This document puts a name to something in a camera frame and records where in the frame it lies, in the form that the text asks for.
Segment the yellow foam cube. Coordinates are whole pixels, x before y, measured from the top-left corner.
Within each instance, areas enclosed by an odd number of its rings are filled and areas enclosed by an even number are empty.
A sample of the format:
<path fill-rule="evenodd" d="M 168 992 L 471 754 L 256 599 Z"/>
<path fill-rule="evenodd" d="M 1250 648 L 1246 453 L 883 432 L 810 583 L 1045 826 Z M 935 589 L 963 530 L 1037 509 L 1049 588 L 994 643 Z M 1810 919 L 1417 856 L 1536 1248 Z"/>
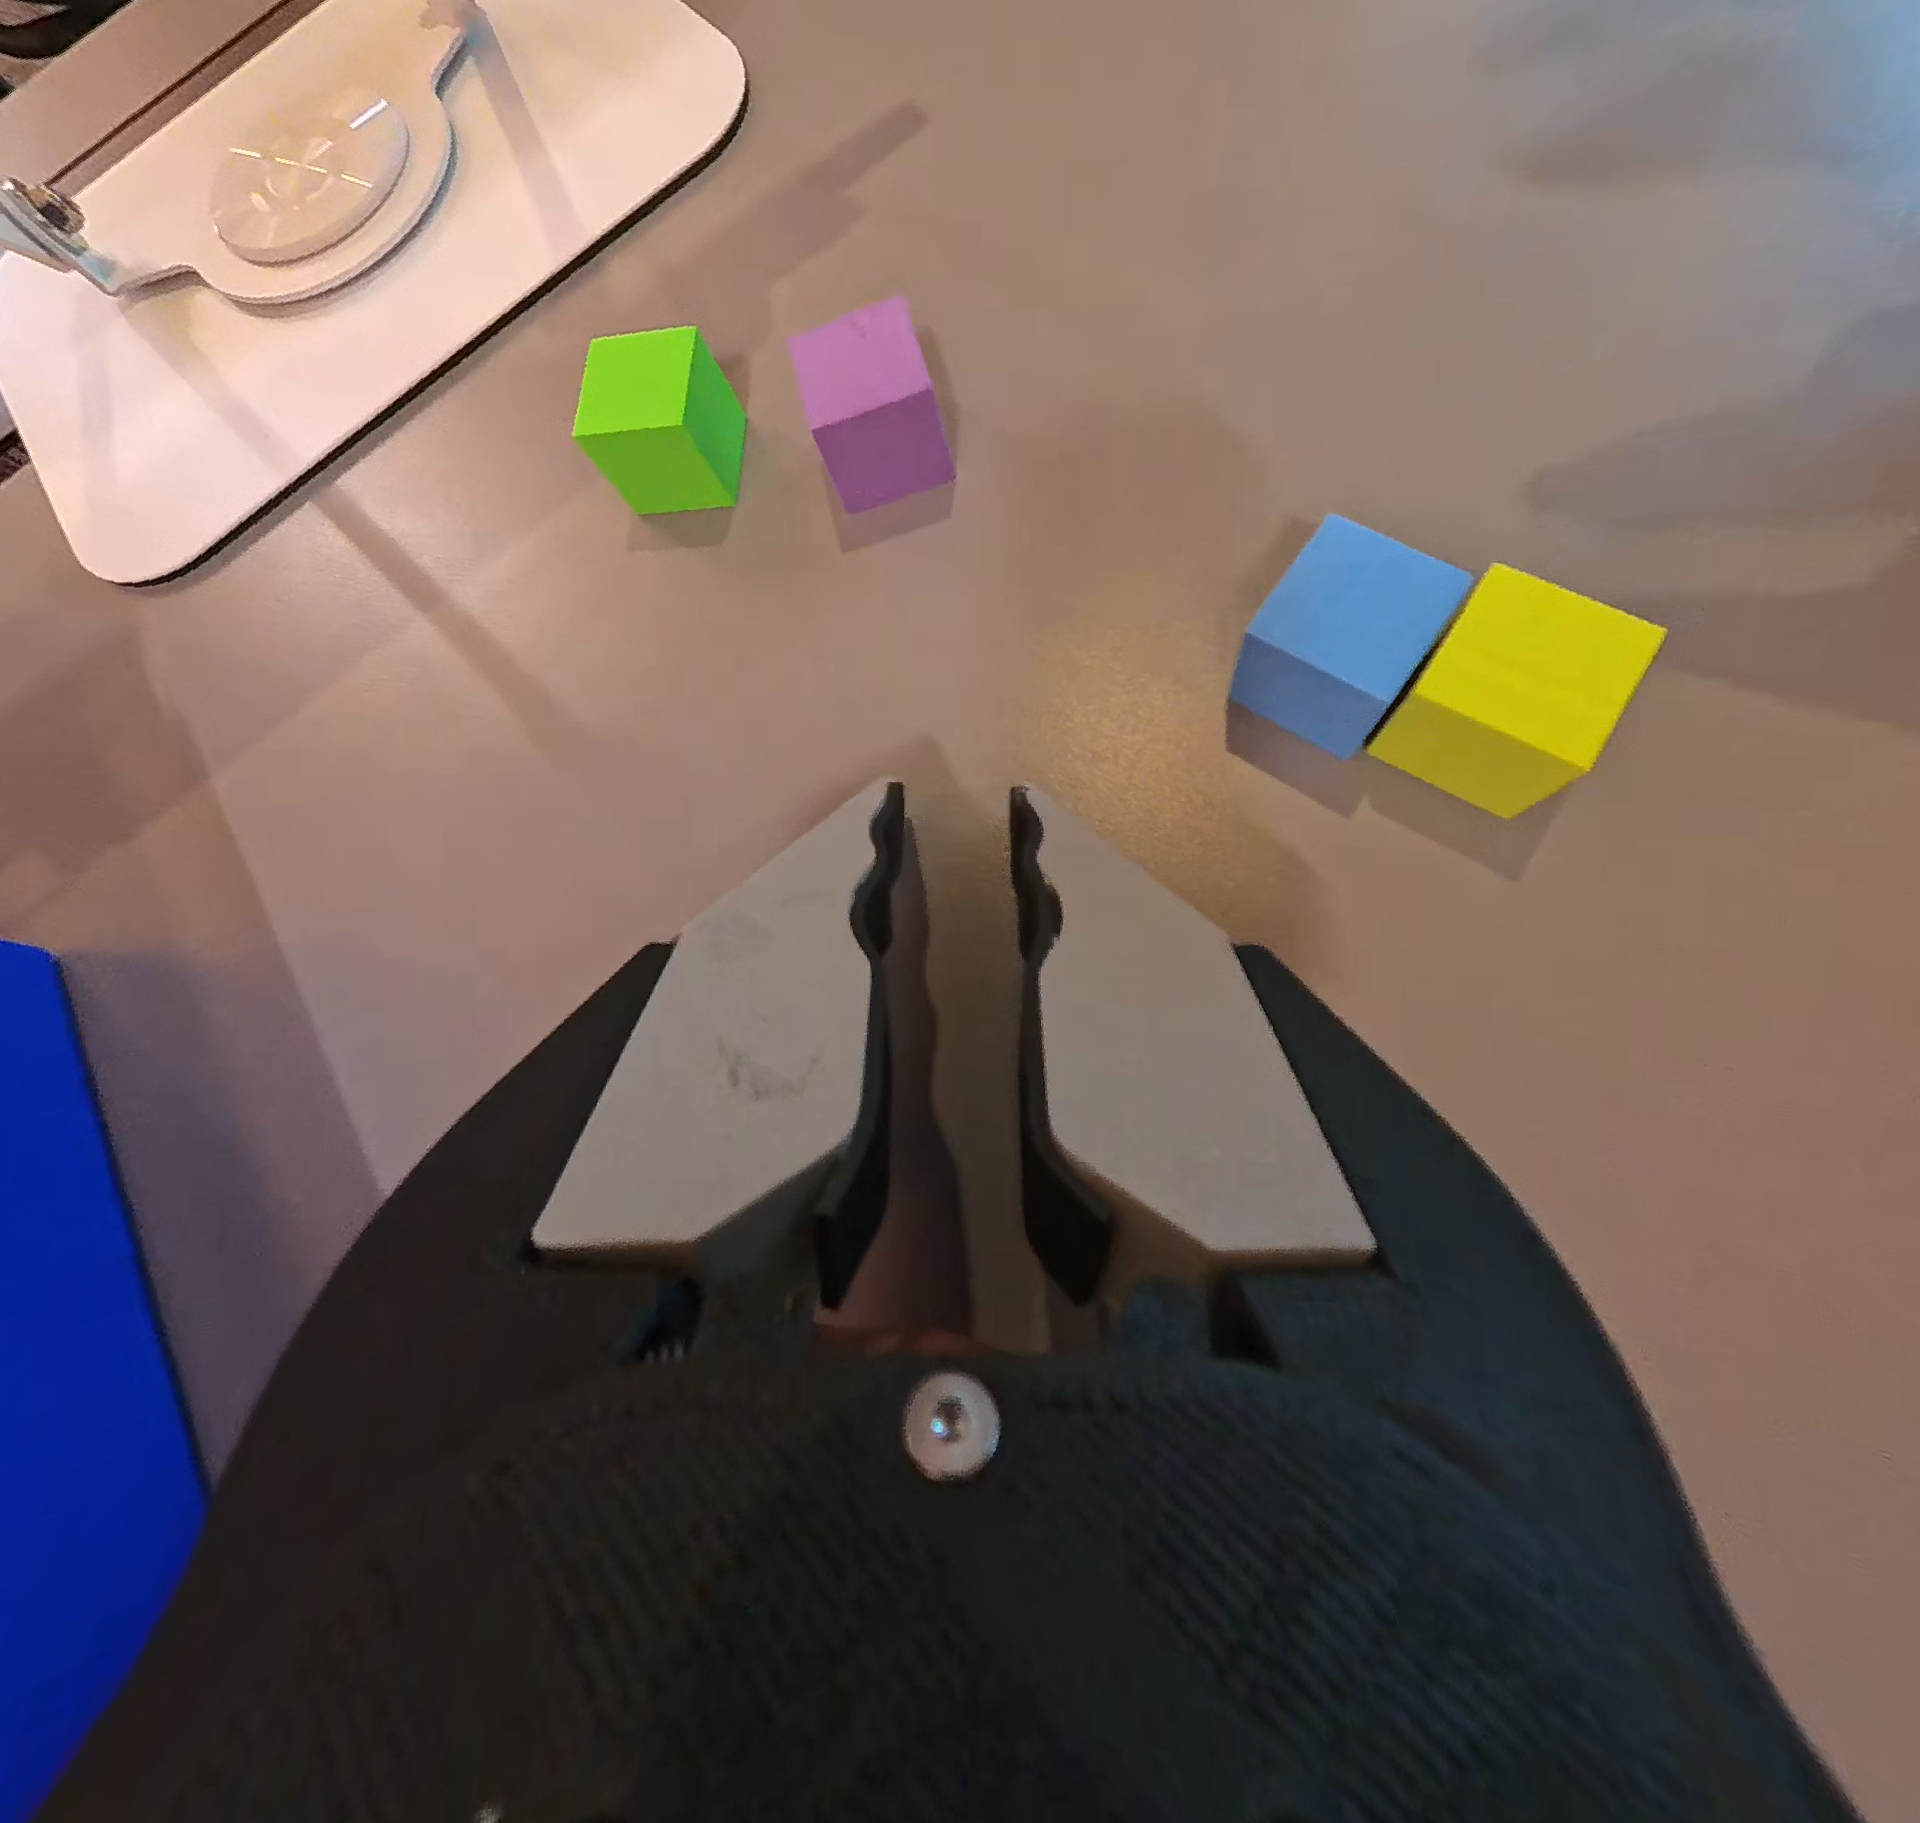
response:
<path fill-rule="evenodd" d="M 1366 753 L 1496 819 L 1586 778 L 1666 632 L 1496 561 Z"/>

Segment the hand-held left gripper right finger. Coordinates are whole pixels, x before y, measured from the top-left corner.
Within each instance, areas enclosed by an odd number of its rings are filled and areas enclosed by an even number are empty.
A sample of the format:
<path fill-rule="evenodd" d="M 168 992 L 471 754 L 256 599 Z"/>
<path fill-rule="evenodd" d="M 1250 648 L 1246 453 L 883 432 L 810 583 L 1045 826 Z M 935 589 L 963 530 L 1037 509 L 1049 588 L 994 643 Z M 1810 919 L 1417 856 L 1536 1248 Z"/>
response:
<path fill-rule="evenodd" d="M 1037 786 L 1011 791 L 1023 1229 L 1077 1309 L 1366 1266 L 1378 1240 L 1234 941 Z"/>

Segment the light blue foam cube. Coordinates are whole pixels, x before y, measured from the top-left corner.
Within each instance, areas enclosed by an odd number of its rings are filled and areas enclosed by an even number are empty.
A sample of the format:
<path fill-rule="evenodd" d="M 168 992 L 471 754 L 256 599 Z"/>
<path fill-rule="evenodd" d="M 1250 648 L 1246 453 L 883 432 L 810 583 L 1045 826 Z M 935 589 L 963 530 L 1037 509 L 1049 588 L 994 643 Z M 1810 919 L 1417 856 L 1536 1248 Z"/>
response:
<path fill-rule="evenodd" d="M 1244 632 L 1228 705 L 1356 757 L 1467 605 L 1475 575 L 1329 515 Z"/>

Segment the purple foam cube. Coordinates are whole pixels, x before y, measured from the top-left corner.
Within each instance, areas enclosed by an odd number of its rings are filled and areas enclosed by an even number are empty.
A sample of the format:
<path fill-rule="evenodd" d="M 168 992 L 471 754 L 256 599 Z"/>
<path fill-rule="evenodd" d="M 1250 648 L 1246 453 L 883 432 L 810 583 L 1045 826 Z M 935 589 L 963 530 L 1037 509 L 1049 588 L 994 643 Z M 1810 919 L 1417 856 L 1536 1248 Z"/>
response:
<path fill-rule="evenodd" d="M 845 515 L 954 486 L 954 443 L 907 298 L 796 330 L 788 360 L 808 432 Z"/>

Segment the blue plastic bin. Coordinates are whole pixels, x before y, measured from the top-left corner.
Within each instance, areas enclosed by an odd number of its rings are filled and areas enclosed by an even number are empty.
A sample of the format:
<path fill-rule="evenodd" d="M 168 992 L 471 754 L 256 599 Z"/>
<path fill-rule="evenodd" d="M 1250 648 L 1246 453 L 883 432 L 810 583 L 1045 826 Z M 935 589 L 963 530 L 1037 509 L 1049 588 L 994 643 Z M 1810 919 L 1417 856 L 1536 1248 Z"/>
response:
<path fill-rule="evenodd" d="M 55 957 L 3 946 L 3 1819 L 158 1628 L 206 1481 Z"/>

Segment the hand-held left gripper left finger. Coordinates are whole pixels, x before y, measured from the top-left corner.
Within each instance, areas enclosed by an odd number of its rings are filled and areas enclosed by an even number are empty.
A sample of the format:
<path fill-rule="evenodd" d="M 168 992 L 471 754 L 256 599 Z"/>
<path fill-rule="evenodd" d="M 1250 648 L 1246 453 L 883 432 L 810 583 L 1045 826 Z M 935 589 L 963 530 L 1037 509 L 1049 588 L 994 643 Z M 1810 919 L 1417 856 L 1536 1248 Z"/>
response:
<path fill-rule="evenodd" d="M 683 928 L 533 1226 L 541 1261 L 845 1305 L 891 1209 L 907 835 L 905 782 L 873 780 Z"/>

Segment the white document stand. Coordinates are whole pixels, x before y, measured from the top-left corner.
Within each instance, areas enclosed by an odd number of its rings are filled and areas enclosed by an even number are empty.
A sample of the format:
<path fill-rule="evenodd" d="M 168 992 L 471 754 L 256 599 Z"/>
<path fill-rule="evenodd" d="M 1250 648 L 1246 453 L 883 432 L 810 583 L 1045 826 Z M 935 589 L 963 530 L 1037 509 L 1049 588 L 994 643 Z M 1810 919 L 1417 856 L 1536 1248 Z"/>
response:
<path fill-rule="evenodd" d="M 698 176 L 750 96 L 682 0 L 133 0 L 3 106 L 3 403 L 70 553 L 146 588 L 337 465 Z M 278 264 L 224 162 L 388 133 Z"/>

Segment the green foam cube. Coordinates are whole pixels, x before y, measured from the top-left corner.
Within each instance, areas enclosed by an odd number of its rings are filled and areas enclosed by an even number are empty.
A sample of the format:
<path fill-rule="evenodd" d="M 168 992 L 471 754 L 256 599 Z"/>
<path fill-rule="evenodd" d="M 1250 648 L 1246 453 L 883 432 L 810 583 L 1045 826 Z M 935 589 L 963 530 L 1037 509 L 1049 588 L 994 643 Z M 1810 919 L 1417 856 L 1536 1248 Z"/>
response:
<path fill-rule="evenodd" d="M 737 508 L 748 428 L 698 325 L 591 342 L 574 443 L 635 515 Z"/>

